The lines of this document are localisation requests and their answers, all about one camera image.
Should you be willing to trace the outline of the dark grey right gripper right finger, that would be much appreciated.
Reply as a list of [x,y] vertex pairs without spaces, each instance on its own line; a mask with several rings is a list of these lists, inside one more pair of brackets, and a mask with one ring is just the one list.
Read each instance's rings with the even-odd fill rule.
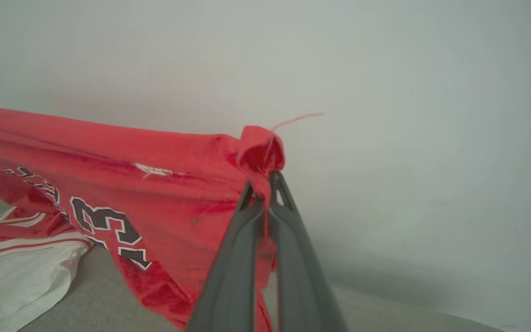
[[270,175],[269,228],[277,246],[279,332],[348,332],[281,172]]

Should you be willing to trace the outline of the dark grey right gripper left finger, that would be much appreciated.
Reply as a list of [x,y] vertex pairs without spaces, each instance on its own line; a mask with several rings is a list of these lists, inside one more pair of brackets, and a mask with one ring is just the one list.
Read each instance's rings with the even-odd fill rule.
[[263,220],[264,201],[247,182],[186,332],[255,332],[256,250]]

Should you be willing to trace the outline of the red and white basketball jersey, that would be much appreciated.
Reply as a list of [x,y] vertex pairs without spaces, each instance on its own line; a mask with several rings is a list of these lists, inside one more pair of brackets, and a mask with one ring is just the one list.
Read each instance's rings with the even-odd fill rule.
[[137,130],[0,108],[0,332],[55,306],[105,248],[146,309],[187,327],[247,184],[272,207],[280,137]]

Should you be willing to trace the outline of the grey fabric sofa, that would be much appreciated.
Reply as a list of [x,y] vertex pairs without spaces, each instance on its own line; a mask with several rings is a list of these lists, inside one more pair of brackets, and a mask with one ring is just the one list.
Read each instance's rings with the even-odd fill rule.
[[[333,288],[349,332],[502,332],[472,320],[437,313],[355,290]],[[65,296],[20,332],[180,332],[135,299],[107,250],[80,259]]]

